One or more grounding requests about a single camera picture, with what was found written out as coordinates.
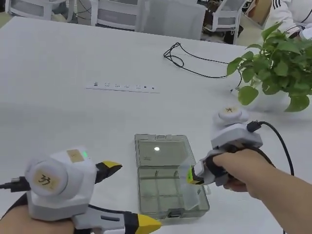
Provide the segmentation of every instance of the wrist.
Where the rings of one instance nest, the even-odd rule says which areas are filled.
[[[32,219],[27,205],[24,205],[13,208],[2,218],[0,221],[0,233],[70,234],[74,233],[74,224],[70,219],[54,222]]]
[[[246,186],[256,198],[262,200],[263,196],[270,190],[272,180],[280,173],[278,169],[270,164],[261,165],[250,173],[250,176],[246,180]]]

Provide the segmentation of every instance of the potted plant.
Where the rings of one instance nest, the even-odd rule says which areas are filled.
[[[286,112],[299,112],[310,103],[312,95],[312,41],[290,39],[278,30],[278,23],[262,32],[263,44],[252,44],[251,51],[234,59],[227,67],[227,75],[238,70],[245,86],[238,88],[242,105],[251,104],[258,95],[277,95],[291,99]]]

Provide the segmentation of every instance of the power outlet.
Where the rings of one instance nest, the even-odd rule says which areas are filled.
[[[154,93],[158,94],[159,91],[156,87],[151,85],[128,85],[128,84],[117,84],[109,82],[93,82],[86,86],[86,89],[101,89],[101,90],[114,90],[114,91],[128,91],[138,93]]]

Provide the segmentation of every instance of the floor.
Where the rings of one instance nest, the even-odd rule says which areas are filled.
[[[0,28],[5,25],[11,16],[5,12],[0,13]],[[254,25],[248,18],[241,18],[241,25],[244,27],[243,32],[238,38],[238,45],[248,46],[253,43],[257,43],[260,39],[261,29]]]

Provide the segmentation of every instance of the person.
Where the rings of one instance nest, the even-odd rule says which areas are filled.
[[[225,189],[249,192],[260,199],[288,234],[312,233],[312,185],[275,168],[256,151],[225,153],[213,160],[236,178],[224,185]],[[13,208],[0,221],[0,233],[6,234],[71,234],[73,230],[70,220],[31,219],[27,206]]]
[[[290,38],[299,36],[303,27],[312,23],[312,0],[272,0],[265,29],[277,22],[283,22],[279,30]]]

